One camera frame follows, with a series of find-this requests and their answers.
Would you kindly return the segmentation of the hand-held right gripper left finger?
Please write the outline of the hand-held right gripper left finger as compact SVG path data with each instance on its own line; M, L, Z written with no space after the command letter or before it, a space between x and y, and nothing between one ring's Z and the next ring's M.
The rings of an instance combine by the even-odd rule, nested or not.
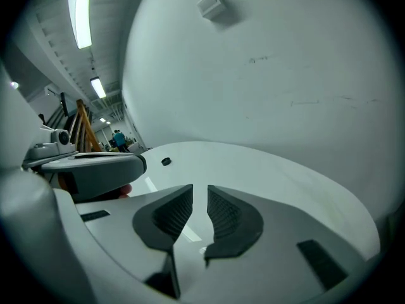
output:
M173 254L193 210L193 186L76 205L84 224L125 272L173 299L181 290Z

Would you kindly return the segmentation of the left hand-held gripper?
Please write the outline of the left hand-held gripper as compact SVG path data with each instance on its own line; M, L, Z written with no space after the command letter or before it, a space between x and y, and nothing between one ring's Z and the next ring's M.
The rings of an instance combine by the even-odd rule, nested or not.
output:
M78 153L67 130L45 125L22 163L25 170L39 166L42 173L63 178L74 202L94 201L137 180L147 170L145 158L133 153Z

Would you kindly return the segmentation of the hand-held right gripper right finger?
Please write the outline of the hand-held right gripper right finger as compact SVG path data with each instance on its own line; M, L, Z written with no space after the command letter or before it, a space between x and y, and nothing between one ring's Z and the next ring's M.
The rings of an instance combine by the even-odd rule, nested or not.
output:
M306 212L231 189L208 187L214 242L206 249L205 300L310 300L365 262Z

